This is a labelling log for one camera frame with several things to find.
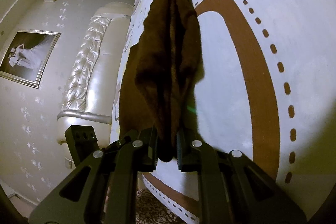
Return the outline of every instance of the patterned carpet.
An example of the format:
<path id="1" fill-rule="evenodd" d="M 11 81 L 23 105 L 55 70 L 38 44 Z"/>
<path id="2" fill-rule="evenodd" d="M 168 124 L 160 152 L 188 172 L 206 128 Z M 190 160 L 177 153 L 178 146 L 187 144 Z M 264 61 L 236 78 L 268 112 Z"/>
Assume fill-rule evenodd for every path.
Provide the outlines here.
<path id="1" fill-rule="evenodd" d="M 136 224 L 185 224 L 182 219 L 158 201 L 148 189 L 137 192 L 135 220 Z"/>

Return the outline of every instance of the framed photo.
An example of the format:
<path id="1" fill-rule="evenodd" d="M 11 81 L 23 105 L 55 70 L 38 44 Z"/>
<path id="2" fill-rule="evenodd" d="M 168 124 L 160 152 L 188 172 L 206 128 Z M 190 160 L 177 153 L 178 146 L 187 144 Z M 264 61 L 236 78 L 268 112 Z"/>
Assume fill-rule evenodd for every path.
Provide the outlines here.
<path id="1" fill-rule="evenodd" d="M 0 63 L 0 76 L 38 89 L 59 32 L 19 30 Z"/>

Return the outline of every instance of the white bedsheet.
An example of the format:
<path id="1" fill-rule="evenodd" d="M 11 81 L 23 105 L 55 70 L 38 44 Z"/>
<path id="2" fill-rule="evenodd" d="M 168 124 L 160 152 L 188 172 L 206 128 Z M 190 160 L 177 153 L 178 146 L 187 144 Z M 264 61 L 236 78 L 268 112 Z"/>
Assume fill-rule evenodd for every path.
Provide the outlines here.
<path id="1" fill-rule="evenodd" d="M 143 20 L 152 1 L 140 0 L 131 18 L 118 74 L 111 142 L 119 138 L 119 91 L 129 49 L 143 32 Z M 200 65 L 195 77 L 197 83 L 184 111 L 186 125 L 198 130 L 214 148 L 224 152 L 239 149 L 255 160 L 276 177 L 278 185 L 310 218 L 336 182 L 333 133 L 336 125 L 332 119 L 336 100 L 336 0 L 193 0 L 193 3 L 197 12 L 207 12 L 198 17 L 203 66 Z M 258 42 L 256 45 L 251 46 L 247 40 L 239 41 L 240 46 L 234 42 L 229 28 L 236 28 L 239 36 L 240 26 L 235 26 L 239 23 L 235 22 L 234 14 L 223 20 L 218 12 L 221 7 L 223 14 L 238 7 Z M 265 74 L 258 65 L 262 63 L 260 57 L 258 60 L 251 57 L 251 62 L 243 65 L 249 58 L 244 53 L 244 43 L 250 47 L 251 55 L 261 51 L 267 65 L 266 74 L 275 94 L 278 139 L 276 132 L 253 129 L 252 123 L 258 117 L 254 117 L 252 105 L 258 105 L 253 102 L 258 98 L 249 98 L 248 92 L 260 86 L 263 93 L 263 85 L 255 80 L 268 76 L 260 76 Z M 196 176 L 181 175 L 177 165 L 158 165 L 153 175 L 197 199 Z"/>

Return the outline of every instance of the bed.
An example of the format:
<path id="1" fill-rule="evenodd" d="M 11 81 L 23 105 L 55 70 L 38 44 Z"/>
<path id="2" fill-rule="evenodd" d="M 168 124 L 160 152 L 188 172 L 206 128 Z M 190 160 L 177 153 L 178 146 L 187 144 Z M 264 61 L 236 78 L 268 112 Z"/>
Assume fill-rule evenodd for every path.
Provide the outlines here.
<path id="1" fill-rule="evenodd" d="M 130 47 L 153 0 L 137 0 L 122 52 L 110 142 Z M 336 0 L 192 0 L 202 62 L 184 124 L 214 148 L 241 150 L 321 223 L 336 189 Z M 198 223 L 197 174 L 159 161 L 145 186 L 186 223 Z"/>
<path id="2" fill-rule="evenodd" d="M 64 132 L 72 124 L 92 126 L 98 145 L 109 145 L 114 87 L 132 12 L 133 6 L 112 2 L 99 8 L 90 20 L 57 116 L 58 143 L 70 163 Z"/>

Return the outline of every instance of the patterned wallpaper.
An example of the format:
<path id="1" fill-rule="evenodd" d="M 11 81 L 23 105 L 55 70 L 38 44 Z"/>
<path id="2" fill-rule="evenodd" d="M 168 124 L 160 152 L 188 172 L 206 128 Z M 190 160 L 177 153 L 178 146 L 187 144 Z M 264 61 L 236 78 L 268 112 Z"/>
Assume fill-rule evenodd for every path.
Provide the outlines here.
<path id="1" fill-rule="evenodd" d="M 0 78 L 0 177 L 14 190 L 38 203 L 66 175 L 63 149 L 57 144 L 56 116 L 62 93 L 83 36 L 95 11 L 113 1 L 37 0 L 9 35 L 18 29 L 61 32 L 38 89 Z"/>

